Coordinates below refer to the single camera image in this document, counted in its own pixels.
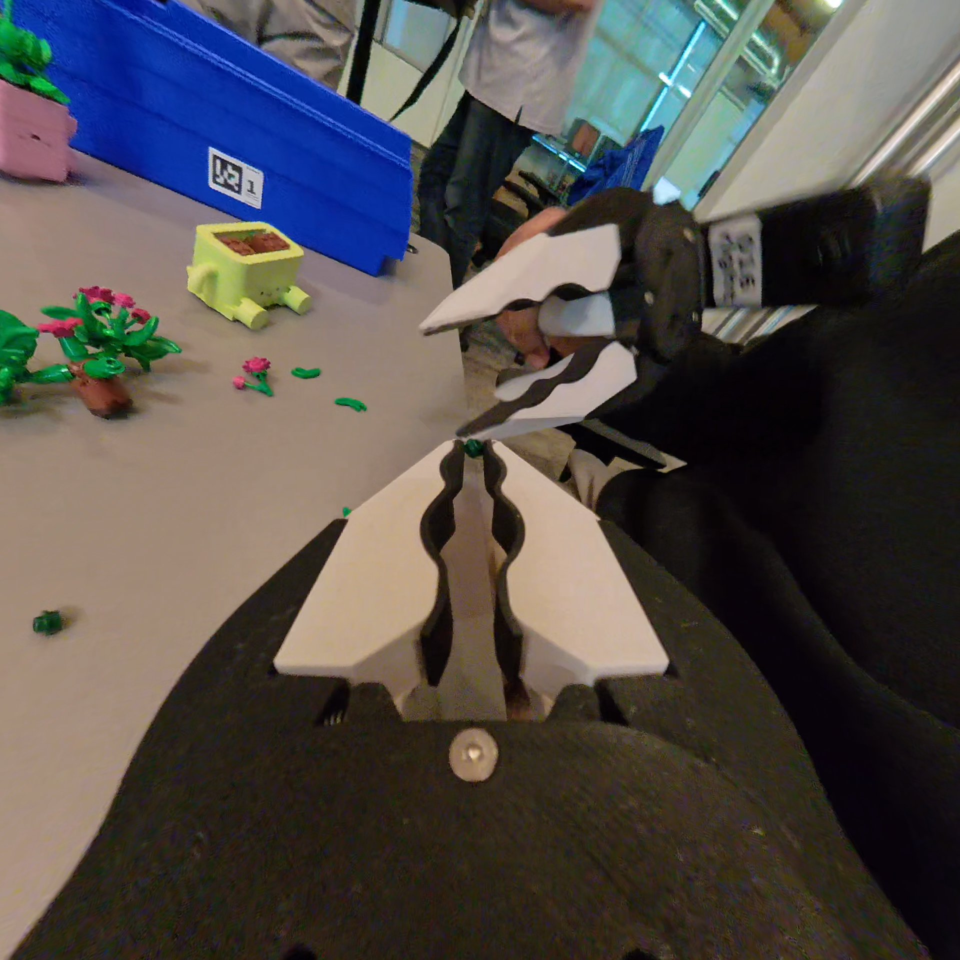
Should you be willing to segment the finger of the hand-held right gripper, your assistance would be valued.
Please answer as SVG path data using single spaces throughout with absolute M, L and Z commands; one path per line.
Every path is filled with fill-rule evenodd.
M 494 390 L 496 404 L 457 430 L 457 439 L 504 441 L 581 423 L 637 379 L 636 352 L 620 342 L 581 346 L 554 366 L 515 376 Z
M 506 309 L 540 305 L 552 295 L 568 299 L 607 291 L 621 261 L 615 223 L 562 235 L 535 235 L 464 282 L 419 324 L 422 335 L 461 329 Z

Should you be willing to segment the pink toy pot with plant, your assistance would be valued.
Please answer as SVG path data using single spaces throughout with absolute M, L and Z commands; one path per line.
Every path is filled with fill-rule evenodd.
M 63 184 L 71 174 L 70 141 L 78 124 L 69 99 L 49 78 L 46 39 L 18 26 L 15 5 L 1 12 L 1 172 L 11 178 Z

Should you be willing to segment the blue plastic bin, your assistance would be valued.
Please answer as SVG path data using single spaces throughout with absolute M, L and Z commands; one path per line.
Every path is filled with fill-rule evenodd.
M 408 134 L 179 2 L 14 2 L 52 46 L 71 147 L 381 274 L 407 252 Z

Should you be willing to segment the green plant with pink flowers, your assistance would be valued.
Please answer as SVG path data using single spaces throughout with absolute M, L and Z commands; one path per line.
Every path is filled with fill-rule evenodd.
M 159 333 L 160 319 L 128 294 L 101 286 L 78 289 L 68 306 L 41 309 L 45 321 L 30 326 L 1 312 L 1 403 L 19 399 L 24 386 L 69 385 L 100 419 L 125 418 L 134 407 L 126 387 L 126 361 L 148 374 L 154 363 L 182 348 Z M 53 337 L 61 363 L 32 369 L 40 336 Z

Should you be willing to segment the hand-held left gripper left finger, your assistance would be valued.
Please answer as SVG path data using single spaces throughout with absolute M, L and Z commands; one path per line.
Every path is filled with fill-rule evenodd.
M 273 660 L 278 674 L 380 685 L 408 720 L 442 718 L 453 616 L 443 550 L 461 443 L 448 440 L 352 511 Z

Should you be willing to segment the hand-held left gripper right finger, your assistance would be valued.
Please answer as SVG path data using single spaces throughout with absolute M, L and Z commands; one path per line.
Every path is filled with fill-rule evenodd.
M 661 677 L 666 649 L 597 516 L 500 441 L 485 442 L 493 641 L 508 690 Z

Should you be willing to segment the lime toy brick pot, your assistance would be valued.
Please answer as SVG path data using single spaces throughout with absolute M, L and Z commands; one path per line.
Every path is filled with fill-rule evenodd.
M 311 295 L 298 285 L 304 257 L 299 244 L 266 222 L 199 224 L 187 290 L 227 320 L 262 330 L 274 307 L 299 316 L 311 309 Z

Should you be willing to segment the person's right hand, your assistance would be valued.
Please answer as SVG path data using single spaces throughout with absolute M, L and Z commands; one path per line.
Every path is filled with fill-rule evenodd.
M 495 260 L 503 258 L 532 237 L 549 232 L 568 214 L 568 210 L 558 206 L 546 208 L 535 214 L 510 234 L 499 248 Z M 539 310 L 538 306 L 519 310 L 505 309 L 496 317 L 498 329 L 507 341 L 523 354 L 527 365 L 534 370 L 544 369 L 553 352 L 566 357 L 587 344 L 605 343 L 600 337 L 545 337 L 539 329 Z

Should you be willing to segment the blue cloth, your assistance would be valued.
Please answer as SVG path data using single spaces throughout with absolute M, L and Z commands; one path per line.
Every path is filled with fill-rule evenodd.
M 664 135 L 664 126 L 649 127 L 637 133 L 626 146 L 606 150 L 573 181 L 566 195 L 567 206 L 573 207 L 607 189 L 642 190 Z

